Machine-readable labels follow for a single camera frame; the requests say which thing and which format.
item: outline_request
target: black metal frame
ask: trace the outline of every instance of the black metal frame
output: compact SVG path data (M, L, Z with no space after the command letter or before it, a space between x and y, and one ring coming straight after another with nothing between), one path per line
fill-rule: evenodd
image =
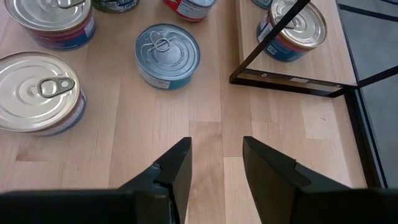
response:
M398 4L398 2L393 2L393 1L391 1L391 0L381 0L381 1L384 1L384 2L387 2L387 3L390 3L390 4Z
M364 102L359 91L360 88L384 80L398 74L398 66L387 69L383 72L375 74L364 80L357 81L357 86L347 85L343 83L334 83L323 80L314 80L310 78L295 77L292 75L272 73L267 71L259 71L248 69L249 64L259 55L261 52L270 44L283 28L310 2L310 0L297 0L294 6L287 12L287 14L275 25L275 27L269 32L268 35L262 40L262 42L250 53L250 55L239 65L238 68L229 76L229 82L231 84L254 86L259 88L269 88L273 90L289 91L294 93L304 93L316 96L325 96L335 98L338 96L345 96L347 107L349 110L349 116L351 124L353 125L354 135L358 146L359 155L361 157L362 166L364 169L365 178L368 187L388 187L386 179L382 172L379 156L376 150L376 144L374 141L373 133L370 128L369 118L367 117L366 111L362 109ZM362 14L364 16L371 16L378 19L384 19L387 21L398 22L398 17L380 14L377 12L371 12L364 9L358 9L344 4L338 4L341 10ZM354 63L354 59L351 53L351 48L346 36L346 43L351 57L351 63L353 64L354 74L356 79L358 78L357 69ZM316 90L313 88L306 88L301 86L286 85L281 83L262 82L258 80L252 80L247 78L238 78L242 73L248 73L251 75L258 75L263 77L278 78L282 80L291 80L292 78L299 78L305 80L305 83L315 84L320 86L337 87L340 88L336 91L325 91Z

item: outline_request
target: red can label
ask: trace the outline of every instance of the red can label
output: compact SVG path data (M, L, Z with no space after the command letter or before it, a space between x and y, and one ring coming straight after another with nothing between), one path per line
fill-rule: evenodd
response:
M212 6L200 6L189 0L163 0L174 12L192 22L204 19Z
M30 35L43 47L54 50L71 50L88 43L94 36L95 19L91 11L86 21L64 32L30 30Z

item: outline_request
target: gray floor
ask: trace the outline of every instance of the gray floor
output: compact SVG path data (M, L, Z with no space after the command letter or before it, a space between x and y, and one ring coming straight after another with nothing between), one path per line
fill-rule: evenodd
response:
M349 6L398 16L380 0L338 0ZM398 65L398 23L341 11L359 79ZM398 75L362 89L389 187L398 188Z

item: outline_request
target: tuna can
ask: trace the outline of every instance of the tuna can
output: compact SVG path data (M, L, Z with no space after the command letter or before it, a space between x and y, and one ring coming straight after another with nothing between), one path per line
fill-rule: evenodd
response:
M166 90L189 83L200 61L193 36L172 24L157 24L144 30L136 41L135 53L143 79Z
M264 16L257 27L259 42L295 3L294 0L274 0L268 15ZM281 62L293 62L319 47L325 41L326 36L327 27L322 13L312 3L308 3L264 51Z
M76 71L64 60L42 52L0 59L0 128L52 136L83 116L86 96Z
M122 13L134 9L139 0L93 0L93 6L101 11Z
M217 0L163 0L182 18L198 22L203 20Z
M71 50L95 32L90 0L4 0L10 16L43 47Z
M272 4L272 0L251 0L254 2L256 5L258 5L260 8L269 10Z

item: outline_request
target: can label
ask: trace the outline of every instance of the can label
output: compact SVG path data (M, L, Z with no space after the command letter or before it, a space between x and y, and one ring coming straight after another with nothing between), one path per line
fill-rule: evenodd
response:
M251 1L265 10L269 10L273 2L273 0L251 0Z
M274 28L268 16L264 16L263 20L257 27L257 39L259 42L264 40L266 35ZM289 43L278 35L273 39L264 51L276 60L282 62L293 62L305 55L308 50L300 49L294 44Z
M126 12L134 8L138 0L94 0L93 5L99 10L111 12Z
M170 87L170 82L158 79L156 77L153 77L152 75L149 75L147 72L144 71L144 69L140 66L137 65L139 69L139 73L141 74L141 77L149 84L151 84L154 87L161 88L168 90Z
M204 19L211 6L200 6L189 0L164 0L174 12L188 21L201 21Z
M95 19L91 12L80 26L66 32L31 31L31 36L43 47L55 50L71 50L85 45L95 33Z
M86 110L86 95L81 91L75 110L60 123L43 131L34 132L35 136L54 136L72 128L83 117Z

